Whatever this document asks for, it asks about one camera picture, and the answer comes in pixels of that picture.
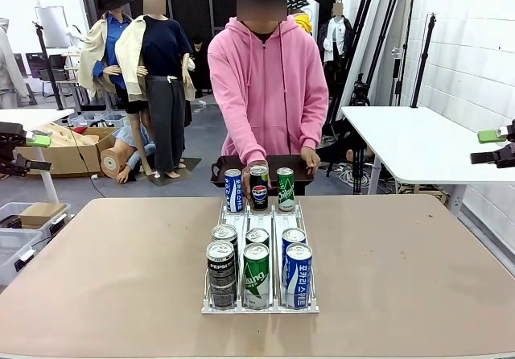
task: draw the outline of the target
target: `blue and white can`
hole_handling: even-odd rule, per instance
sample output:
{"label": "blue and white can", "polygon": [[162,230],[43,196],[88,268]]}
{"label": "blue and white can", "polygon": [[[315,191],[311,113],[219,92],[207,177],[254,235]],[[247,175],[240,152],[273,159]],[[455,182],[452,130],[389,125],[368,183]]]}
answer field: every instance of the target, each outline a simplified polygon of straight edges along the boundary
{"label": "blue and white can", "polygon": [[241,171],[236,169],[225,172],[225,197],[227,210],[238,213],[243,210],[243,189],[241,188]]}
{"label": "blue and white can", "polygon": [[294,242],[306,243],[306,232],[300,228],[289,228],[282,232],[282,281],[285,278],[286,249]]}
{"label": "blue and white can", "polygon": [[296,242],[286,250],[286,306],[302,309],[309,305],[313,251]]}

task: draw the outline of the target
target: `dark gray pants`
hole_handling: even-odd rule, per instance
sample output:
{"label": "dark gray pants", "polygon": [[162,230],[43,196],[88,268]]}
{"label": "dark gray pants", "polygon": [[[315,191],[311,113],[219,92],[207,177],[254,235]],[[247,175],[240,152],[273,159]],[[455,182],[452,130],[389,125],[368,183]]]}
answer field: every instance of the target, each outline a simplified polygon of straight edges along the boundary
{"label": "dark gray pants", "polygon": [[146,97],[155,135],[155,168],[172,172],[179,166],[184,148],[186,99],[180,80],[164,76],[146,77]]}

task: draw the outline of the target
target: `black tray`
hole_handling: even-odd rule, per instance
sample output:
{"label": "black tray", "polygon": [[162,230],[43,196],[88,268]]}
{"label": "black tray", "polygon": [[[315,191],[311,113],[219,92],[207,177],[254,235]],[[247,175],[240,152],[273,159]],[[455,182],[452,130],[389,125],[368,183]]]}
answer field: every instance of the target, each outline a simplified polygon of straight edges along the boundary
{"label": "black tray", "polygon": [[[307,174],[306,162],[300,155],[271,155],[266,157],[270,173],[272,188],[277,189],[277,170],[281,167],[289,167],[294,172],[295,194],[303,195],[304,189],[313,181],[313,175]],[[221,156],[216,163],[211,166],[211,183],[218,188],[225,187],[225,172],[231,168],[243,170],[243,163],[240,158],[234,156]]]}

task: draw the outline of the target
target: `navy t-shirt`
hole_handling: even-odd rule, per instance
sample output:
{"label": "navy t-shirt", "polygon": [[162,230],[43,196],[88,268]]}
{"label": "navy t-shirt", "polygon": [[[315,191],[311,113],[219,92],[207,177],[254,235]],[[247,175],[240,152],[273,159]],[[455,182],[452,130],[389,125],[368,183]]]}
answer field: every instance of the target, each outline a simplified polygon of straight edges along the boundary
{"label": "navy t-shirt", "polygon": [[182,59],[192,53],[192,47],[180,24],[167,19],[160,21],[146,15],[142,54],[146,70],[152,76],[175,76],[183,79]]}

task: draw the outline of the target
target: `robotic arm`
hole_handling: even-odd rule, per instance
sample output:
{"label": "robotic arm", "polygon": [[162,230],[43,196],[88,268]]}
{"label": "robotic arm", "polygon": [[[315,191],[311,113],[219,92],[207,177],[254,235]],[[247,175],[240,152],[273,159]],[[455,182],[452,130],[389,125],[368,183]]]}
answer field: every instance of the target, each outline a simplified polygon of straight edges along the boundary
{"label": "robotic arm", "polygon": [[509,126],[498,130],[480,131],[477,133],[480,143],[505,142],[511,143],[497,151],[476,152],[470,154],[472,164],[495,163],[497,168],[515,167],[515,120]]}
{"label": "robotic arm", "polygon": [[21,146],[48,147],[52,139],[23,130],[21,124],[0,122],[0,174],[25,176],[30,170],[50,171],[51,163],[35,162],[17,154],[14,149]]}

